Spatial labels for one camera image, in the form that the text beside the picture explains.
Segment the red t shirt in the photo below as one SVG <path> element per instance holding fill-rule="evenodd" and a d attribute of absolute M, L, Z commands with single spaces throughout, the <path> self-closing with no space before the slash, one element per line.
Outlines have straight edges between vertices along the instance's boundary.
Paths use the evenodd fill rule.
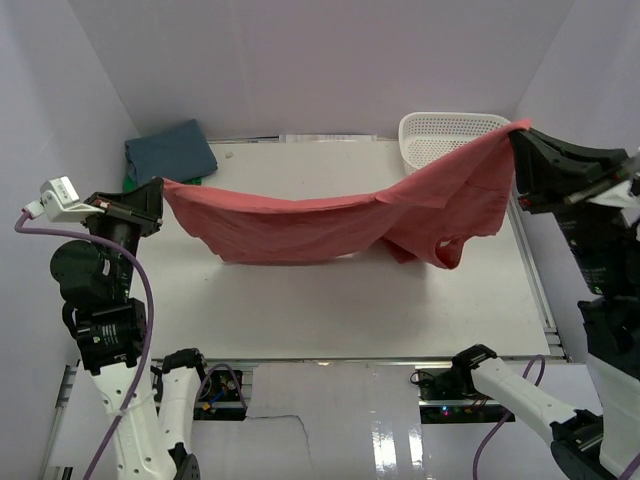
<path fill-rule="evenodd" d="M 223 261 L 313 264 L 381 241 L 399 263 L 456 268 L 465 243 L 502 227 L 514 179 L 509 136 L 522 119 L 482 135 L 377 192 L 284 200 L 165 180 L 180 226 Z"/>

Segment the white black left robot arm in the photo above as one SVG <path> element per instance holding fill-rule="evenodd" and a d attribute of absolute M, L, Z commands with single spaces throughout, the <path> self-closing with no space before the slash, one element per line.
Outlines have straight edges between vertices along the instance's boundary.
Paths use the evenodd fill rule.
<path fill-rule="evenodd" d="M 66 177 L 40 189 L 50 221 L 79 223 L 90 234 L 60 246 L 50 273 L 82 365 L 118 422 L 108 442 L 120 479 L 200 476 L 189 436 L 194 400 L 209 392 L 211 374 L 194 348 L 167 356 L 159 376 L 164 403 L 156 405 L 148 362 L 151 315 L 130 295 L 139 241 L 162 225 L 162 190 L 162 180 L 154 179 L 129 193 L 96 192 L 81 200 Z"/>

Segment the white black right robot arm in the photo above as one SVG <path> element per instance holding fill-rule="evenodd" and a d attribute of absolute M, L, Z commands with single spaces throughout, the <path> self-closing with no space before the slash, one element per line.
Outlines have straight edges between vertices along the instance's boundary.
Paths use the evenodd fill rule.
<path fill-rule="evenodd" d="M 562 402 L 511 370 L 488 347 L 459 354 L 435 378 L 444 392 L 488 397 L 549 447 L 570 479 L 639 475 L 639 238 L 624 211 L 639 204 L 639 159 L 622 149 L 570 144 L 536 130 L 512 132 L 521 207 L 554 216 L 592 293 L 578 307 L 587 368 L 602 411 Z"/>

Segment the folded green t shirt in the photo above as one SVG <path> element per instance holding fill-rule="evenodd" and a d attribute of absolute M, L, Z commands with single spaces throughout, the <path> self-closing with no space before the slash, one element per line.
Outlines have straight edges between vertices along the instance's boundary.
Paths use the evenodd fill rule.
<path fill-rule="evenodd" d="M 183 181 L 183 184 L 200 186 L 202 184 L 202 180 L 203 180 L 202 177 L 197 177 L 197 178 Z M 135 190 L 136 188 L 137 188 L 137 183 L 128 174 L 126 174 L 123 180 L 122 191 L 124 193 L 129 193 Z"/>

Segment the folded blue t shirt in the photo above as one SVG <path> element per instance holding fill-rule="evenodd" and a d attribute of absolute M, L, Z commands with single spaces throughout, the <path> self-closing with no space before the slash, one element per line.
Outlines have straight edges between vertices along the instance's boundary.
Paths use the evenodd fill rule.
<path fill-rule="evenodd" d="M 183 182 L 218 170 L 217 159 L 195 119 L 125 142 L 126 174 L 137 186 L 154 177 Z"/>

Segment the white perforated plastic basket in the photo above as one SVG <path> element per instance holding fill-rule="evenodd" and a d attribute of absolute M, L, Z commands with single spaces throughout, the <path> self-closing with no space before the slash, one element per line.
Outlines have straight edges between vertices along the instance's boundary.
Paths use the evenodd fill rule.
<path fill-rule="evenodd" d="M 413 112 L 398 126 L 398 144 L 406 175 L 510 121 L 494 114 Z"/>

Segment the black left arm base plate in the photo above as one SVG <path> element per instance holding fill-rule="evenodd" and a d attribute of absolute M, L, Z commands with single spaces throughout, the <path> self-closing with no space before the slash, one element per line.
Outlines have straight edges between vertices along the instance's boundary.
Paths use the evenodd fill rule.
<path fill-rule="evenodd" d="M 244 372 L 226 367 L 216 369 L 205 383 L 196 406 L 194 419 L 200 421 L 242 421 L 246 417 L 248 393 L 244 392 Z"/>

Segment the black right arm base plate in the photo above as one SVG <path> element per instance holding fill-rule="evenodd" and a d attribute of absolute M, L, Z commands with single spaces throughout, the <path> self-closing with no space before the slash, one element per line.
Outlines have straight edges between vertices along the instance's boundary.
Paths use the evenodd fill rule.
<path fill-rule="evenodd" d="M 445 369 L 417 369 L 409 381 L 419 390 L 423 425 L 497 423 L 506 413 L 503 406 L 489 397 L 458 390 Z"/>

